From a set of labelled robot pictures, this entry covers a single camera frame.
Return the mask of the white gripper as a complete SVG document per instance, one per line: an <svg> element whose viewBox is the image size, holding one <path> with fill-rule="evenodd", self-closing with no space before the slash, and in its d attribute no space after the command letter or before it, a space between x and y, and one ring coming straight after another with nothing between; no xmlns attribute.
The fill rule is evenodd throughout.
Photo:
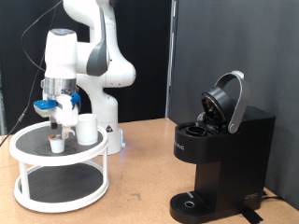
<svg viewBox="0 0 299 224"><path fill-rule="evenodd" d="M57 105L50 109L50 116L54 118L62 126L62 139L69 136L70 127L78 124L78 106L72 105L69 95L60 95L56 97ZM56 121L50 122L53 130L58 128Z"/></svg>

